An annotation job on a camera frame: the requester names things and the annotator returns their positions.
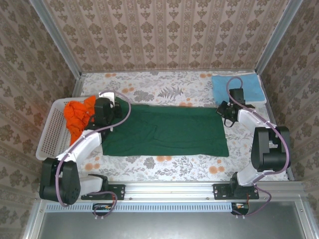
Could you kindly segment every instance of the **patterned wallpaper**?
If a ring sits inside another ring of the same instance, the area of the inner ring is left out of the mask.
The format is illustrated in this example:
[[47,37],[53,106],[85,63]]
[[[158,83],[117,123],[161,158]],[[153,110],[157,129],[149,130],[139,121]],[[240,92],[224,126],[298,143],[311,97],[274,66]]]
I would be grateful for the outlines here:
[[82,72],[254,69],[288,0],[44,0]]
[[262,79],[277,124],[290,129],[294,176],[319,218],[318,0],[304,0]]
[[39,183],[35,151],[74,77],[28,0],[0,1],[0,238],[23,233]]

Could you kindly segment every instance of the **orange fabric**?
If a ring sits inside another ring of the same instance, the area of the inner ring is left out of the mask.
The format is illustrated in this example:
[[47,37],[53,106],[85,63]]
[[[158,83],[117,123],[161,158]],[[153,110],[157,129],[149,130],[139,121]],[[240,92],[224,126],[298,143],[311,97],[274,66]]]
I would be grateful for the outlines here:
[[70,145],[72,145],[82,134],[88,125],[89,119],[94,115],[95,96],[87,98],[84,103],[70,101],[64,108],[66,128],[71,133]]

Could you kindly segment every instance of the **blue cloth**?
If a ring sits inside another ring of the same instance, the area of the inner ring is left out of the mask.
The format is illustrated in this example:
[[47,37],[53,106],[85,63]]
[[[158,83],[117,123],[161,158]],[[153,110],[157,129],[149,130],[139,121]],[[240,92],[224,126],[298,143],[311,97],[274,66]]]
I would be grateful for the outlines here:
[[[212,76],[213,96],[215,102],[219,105],[223,101],[229,102],[226,92],[226,84],[233,76]],[[244,97],[246,102],[264,102],[265,95],[256,74],[239,76],[243,80]],[[240,80],[234,79],[229,84],[229,89],[240,88]]]

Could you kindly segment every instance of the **laundry basket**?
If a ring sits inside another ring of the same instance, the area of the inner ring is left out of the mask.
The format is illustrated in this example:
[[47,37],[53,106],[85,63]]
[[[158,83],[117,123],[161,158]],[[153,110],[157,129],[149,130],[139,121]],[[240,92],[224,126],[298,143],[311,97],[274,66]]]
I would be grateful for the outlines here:
[[45,160],[48,157],[55,158],[70,146],[71,134],[66,128],[66,120],[63,115],[64,107],[70,101],[83,103],[86,98],[87,97],[59,99],[52,104],[35,153],[37,159]]

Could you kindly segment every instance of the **green towel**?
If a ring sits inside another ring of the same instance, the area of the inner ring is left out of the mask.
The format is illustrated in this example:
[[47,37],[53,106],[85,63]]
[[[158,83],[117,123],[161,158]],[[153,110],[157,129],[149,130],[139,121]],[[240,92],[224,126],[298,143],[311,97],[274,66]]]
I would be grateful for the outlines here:
[[[124,118],[128,104],[116,100]],[[214,108],[132,105],[130,117],[113,128],[102,148],[109,156],[229,156],[222,118]]]

